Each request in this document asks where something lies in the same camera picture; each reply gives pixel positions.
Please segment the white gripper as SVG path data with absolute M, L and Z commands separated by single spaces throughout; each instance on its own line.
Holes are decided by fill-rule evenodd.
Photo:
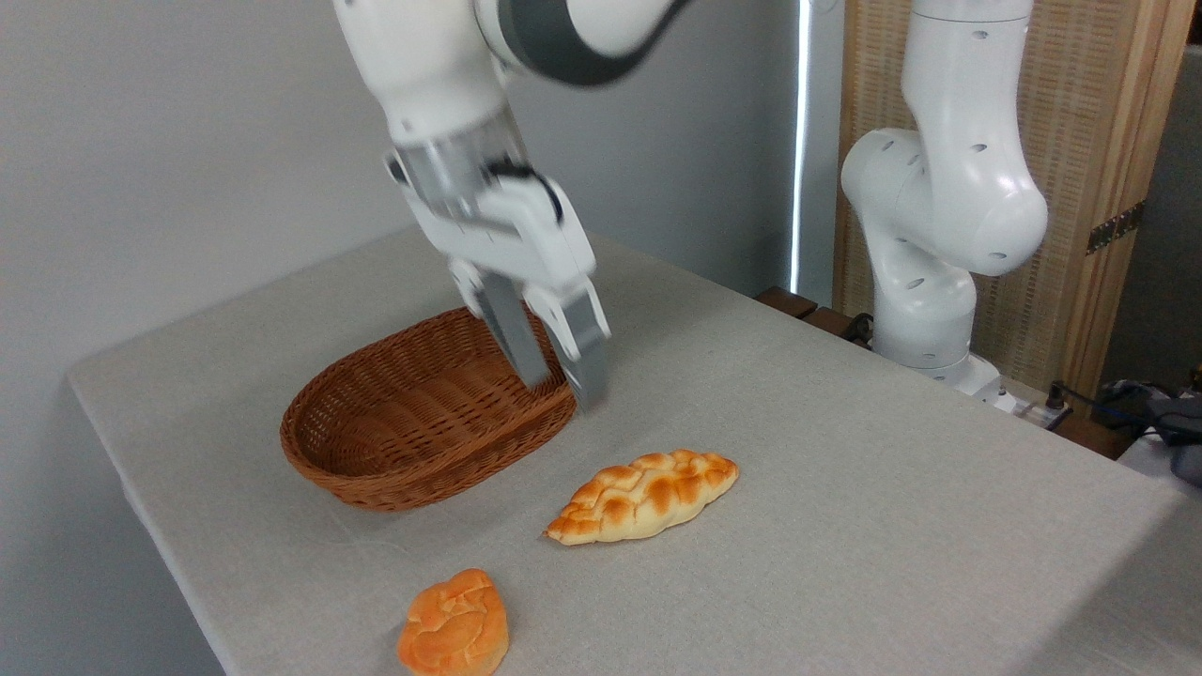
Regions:
M 566 192 L 538 173 L 476 173 L 423 196 L 400 189 L 428 239 L 448 260 L 462 300 L 484 321 L 516 376 L 537 389 L 551 372 L 525 303 L 545 324 L 577 409 L 607 395 L 605 318 L 593 247 Z

